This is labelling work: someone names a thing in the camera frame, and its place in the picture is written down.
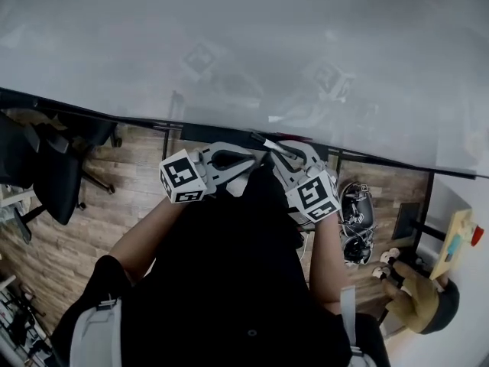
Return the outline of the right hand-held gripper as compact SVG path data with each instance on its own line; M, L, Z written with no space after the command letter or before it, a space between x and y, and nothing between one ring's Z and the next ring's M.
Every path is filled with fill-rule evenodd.
M337 177L324 165L316 150L301 141L285 140L280 146L302 160L306 169L297 183L297 170L292 167L284 155L270 151L274 169L286 187L286 197L291 207L312 223L336 214L341 209L337 190Z

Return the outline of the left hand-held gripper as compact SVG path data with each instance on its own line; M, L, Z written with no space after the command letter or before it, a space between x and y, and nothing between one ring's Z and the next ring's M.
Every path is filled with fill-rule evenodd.
M201 201L255 164L245 148L223 141L193 151L185 149L160 162L160 181L171 203Z

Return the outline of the black marker pen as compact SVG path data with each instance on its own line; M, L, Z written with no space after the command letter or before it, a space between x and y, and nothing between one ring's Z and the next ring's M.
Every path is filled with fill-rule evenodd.
M278 145L277 143L266 139L265 137L259 135L256 132L251 132L250 137L251 137L251 139L259 142L264 147L269 148L271 150L274 150L277 153L282 154L283 156L285 156L287 158L290 158L293 160L297 159L297 156L293 152L288 151L287 149L283 148L282 146Z

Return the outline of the person's right forearm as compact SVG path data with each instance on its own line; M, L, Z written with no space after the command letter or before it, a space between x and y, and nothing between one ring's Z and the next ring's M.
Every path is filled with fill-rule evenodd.
M328 311L340 314L341 292L351 285L342 251L336 213L316 223L309 289Z

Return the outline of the person's left forearm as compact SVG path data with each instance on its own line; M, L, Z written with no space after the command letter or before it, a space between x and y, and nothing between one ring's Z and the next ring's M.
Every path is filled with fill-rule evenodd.
M147 274L159 244L187 206L188 203L171 203L164 198L110 249L109 255L121 264L132 284Z

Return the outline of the large white whiteboard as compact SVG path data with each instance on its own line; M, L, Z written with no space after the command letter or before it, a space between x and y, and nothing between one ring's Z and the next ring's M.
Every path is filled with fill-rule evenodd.
M489 177L489 0L0 0L0 89Z

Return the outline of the person's black trousers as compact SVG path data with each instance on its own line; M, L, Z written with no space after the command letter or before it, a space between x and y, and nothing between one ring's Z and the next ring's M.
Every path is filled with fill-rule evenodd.
M175 229L207 244L228 239L231 244L293 254L303 246L288 214L284 188L266 164L251 172L240 197L228 194L193 203L180 215Z

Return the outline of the black flat panel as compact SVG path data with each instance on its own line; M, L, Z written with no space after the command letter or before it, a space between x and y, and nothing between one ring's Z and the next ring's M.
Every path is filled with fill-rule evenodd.
M410 238L413 234L412 221L416 221L419 214L419 203L401 203L392 239Z

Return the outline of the person in dark shirt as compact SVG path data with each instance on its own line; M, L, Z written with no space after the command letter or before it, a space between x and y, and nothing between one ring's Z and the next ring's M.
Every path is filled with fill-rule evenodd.
M62 367L390 367L376 320L325 309L297 252L207 244L177 222L135 284L96 262L51 337Z

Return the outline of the black office chair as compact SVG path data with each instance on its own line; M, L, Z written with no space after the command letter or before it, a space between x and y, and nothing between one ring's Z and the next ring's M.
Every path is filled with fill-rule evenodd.
M86 156L96 146L65 136L65 129L49 123L22 126L0 112L0 184L31 187L40 202L24 215L14 209L15 221L27 244L31 241L28 223L42 212L65 226L74 209L86 208L79 201L82 180L106 193L115 192L113 185L105 185L83 170Z
M92 146L102 146L108 140L113 148L122 145L122 139L116 135L116 122L62 112L57 113L57 119L66 128L63 132L67 137L81 138Z

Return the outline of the wooden toy board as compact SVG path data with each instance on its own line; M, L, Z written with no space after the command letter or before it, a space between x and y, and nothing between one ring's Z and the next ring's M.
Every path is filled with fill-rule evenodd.
M435 280L451 271L456 266L464 247L475 247L483 235L484 229L473 220L472 209L453 213L439 257L432 268L429 279Z

